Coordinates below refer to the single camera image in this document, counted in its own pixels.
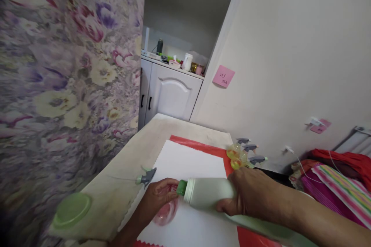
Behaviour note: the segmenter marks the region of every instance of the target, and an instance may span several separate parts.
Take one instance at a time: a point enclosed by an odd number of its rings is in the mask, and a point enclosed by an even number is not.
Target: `green bottle cap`
[[[186,188],[187,188],[187,182],[181,179],[178,184],[177,194],[184,196],[184,194],[186,193]]]
[[[73,227],[88,213],[92,199],[84,193],[73,193],[62,200],[57,206],[57,212],[53,219],[56,229]]]

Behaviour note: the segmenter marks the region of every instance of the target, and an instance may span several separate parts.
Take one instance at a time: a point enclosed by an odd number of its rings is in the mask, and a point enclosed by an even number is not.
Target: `person's right hand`
[[[277,222],[277,217],[289,209],[292,190],[275,182],[260,170],[242,167],[230,174],[228,179],[236,188],[237,196],[234,199],[220,200],[216,206],[218,212]]]

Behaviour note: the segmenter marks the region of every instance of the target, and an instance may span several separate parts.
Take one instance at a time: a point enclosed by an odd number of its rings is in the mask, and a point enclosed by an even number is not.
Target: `white plastic bottle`
[[[177,193],[184,196],[184,201],[191,207],[197,210],[208,211],[214,215],[216,215],[215,206],[219,200],[233,198],[236,195],[233,184],[225,178],[191,178],[188,181],[181,180]],[[238,226],[262,234],[287,246],[316,246],[306,237],[280,225],[245,215],[229,216],[225,213],[218,213],[217,215],[226,217]]]

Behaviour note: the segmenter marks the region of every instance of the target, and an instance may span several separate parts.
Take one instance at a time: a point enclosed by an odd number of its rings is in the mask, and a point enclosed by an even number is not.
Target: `striped fabric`
[[[371,194],[366,188],[327,165],[317,166],[312,171],[371,230]]]

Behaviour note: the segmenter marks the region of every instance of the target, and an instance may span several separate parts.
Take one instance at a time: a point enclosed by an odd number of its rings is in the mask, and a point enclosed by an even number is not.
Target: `white paper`
[[[153,182],[164,178],[226,178],[222,158],[167,140],[158,156]],[[130,207],[119,230],[129,221],[144,195],[142,189]],[[179,200],[178,211],[171,223],[157,226],[151,222],[138,240],[164,247],[239,246],[237,227],[221,218],[195,210]]]

